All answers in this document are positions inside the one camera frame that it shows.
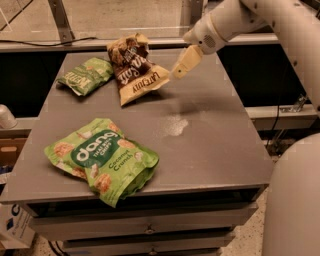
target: table top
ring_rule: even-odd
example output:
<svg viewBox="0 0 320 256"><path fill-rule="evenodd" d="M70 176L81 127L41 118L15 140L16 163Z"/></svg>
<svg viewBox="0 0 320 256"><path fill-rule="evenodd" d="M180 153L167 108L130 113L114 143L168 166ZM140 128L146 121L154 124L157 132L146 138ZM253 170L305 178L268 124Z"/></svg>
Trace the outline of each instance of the table top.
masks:
<svg viewBox="0 0 320 256"><path fill-rule="evenodd" d="M151 50L171 70L181 49ZM69 53L57 77L107 52ZM269 183L273 163L216 54L181 80L171 80L120 107L114 79L86 97L55 82L0 201L97 198L87 183L51 165L44 148L94 118L110 118L126 137L159 154L153 178L135 196L248 188Z"/></svg>

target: cabinet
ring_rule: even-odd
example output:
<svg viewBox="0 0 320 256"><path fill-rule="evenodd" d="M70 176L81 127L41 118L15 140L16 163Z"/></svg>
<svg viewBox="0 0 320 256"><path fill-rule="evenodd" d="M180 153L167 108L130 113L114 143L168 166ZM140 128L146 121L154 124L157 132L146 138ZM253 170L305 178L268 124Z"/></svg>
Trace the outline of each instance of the cabinet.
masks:
<svg viewBox="0 0 320 256"><path fill-rule="evenodd" d="M171 69L180 49L152 50ZM58 76L106 52L67 54ZM43 150L96 117L160 156L154 177L111 208ZM72 255L219 255L255 212L273 164L217 55L121 108L114 80L88 97L53 84L2 203L19 203L31 227Z"/></svg>

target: brown snack bag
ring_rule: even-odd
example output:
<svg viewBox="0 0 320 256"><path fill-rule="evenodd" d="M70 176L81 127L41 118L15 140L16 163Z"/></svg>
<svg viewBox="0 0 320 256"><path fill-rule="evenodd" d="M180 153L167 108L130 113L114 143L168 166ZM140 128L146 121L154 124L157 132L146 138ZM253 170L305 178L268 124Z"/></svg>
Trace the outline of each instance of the brown snack bag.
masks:
<svg viewBox="0 0 320 256"><path fill-rule="evenodd" d="M169 82L170 72L150 62L148 38L142 34L123 37L107 45L117 80L121 106Z"/></svg>

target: crinkled plastic bag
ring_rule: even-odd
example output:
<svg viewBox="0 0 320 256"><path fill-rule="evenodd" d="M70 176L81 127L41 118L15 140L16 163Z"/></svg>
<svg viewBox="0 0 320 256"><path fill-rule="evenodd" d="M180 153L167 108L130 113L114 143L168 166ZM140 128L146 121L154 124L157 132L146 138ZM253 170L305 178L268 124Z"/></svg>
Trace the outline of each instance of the crinkled plastic bag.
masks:
<svg viewBox="0 0 320 256"><path fill-rule="evenodd" d="M104 85L112 75L111 63L94 57L59 77L57 81L70 87L78 96L85 96Z"/></svg>
<svg viewBox="0 0 320 256"><path fill-rule="evenodd" d="M107 45L123 106L169 82L170 72L147 59L148 39L142 34Z"/></svg>
<svg viewBox="0 0 320 256"><path fill-rule="evenodd" d="M159 161L155 152L126 139L110 119L100 118L46 147L45 154L56 167L85 179L112 207L141 189Z"/></svg>

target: metal drawer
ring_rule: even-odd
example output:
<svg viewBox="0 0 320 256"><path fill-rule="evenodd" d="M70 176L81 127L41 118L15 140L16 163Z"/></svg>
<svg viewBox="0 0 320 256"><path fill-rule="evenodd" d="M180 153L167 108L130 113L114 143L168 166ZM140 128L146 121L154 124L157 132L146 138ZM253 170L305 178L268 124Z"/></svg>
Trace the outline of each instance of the metal drawer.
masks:
<svg viewBox="0 0 320 256"><path fill-rule="evenodd" d="M219 248L234 238L232 232L196 231L175 232L154 236L127 236L117 238L77 240L64 242L63 248L72 255L161 255L169 252Z"/></svg>
<svg viewBox="0 0 320 256"><path fill-rule="evenodd" d="M34 218L32 229L48 240L75 240L134 234L234 227L243 225L257 205L234 204L235 209L173 208L117 215L96 214L54 218Z"/></svg>
<svg viewBox="0 0 320 256"><path fill-rule="evenodd" d="M156 254L156 256L220 256L222 254L220 249L206 248L206 249L195 249L195 250L183 250L183 251L169 251L169 252L156 252L151 253L139 253L130 254L126 256L150 256L150 254Z"/></svg>

